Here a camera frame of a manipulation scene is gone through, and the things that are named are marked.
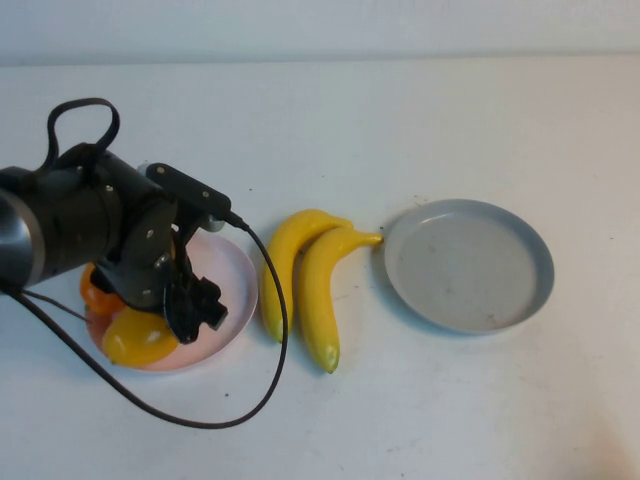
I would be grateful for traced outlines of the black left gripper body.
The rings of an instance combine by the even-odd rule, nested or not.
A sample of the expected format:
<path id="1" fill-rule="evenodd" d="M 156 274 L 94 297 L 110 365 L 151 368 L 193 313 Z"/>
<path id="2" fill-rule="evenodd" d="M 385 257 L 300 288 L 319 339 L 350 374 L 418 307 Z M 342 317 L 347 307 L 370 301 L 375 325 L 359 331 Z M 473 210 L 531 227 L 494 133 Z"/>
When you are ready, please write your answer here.
<path id="1" fill-rule="evenodd" d="M 95 262 L 92 284 L 128 307 L 166 318 L 191 318 L 198 278 L 186 246 L 190 234 L 131 232 Z"/>

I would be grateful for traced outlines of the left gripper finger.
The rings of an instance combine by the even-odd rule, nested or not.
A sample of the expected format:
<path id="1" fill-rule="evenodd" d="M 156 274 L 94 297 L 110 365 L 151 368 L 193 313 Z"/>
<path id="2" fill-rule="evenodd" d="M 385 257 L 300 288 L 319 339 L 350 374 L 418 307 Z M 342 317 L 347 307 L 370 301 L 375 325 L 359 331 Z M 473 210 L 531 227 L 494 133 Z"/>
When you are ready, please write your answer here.
<path id="1" fill-rule="evenodd" d="M 168 285 L 164 290 L 164 316 L 169 329 L 180 344 L 195 342 L 199 322 L 191 297 L 180 285 Z"/>
<path id="2" fill-rule="evenodd" d="M 196 278 L 191 286 L 191 301 L 201 324 L 217 331 L 226 317 L 228 308 L 221 302 L 220 287 L 206 277 Z"/>

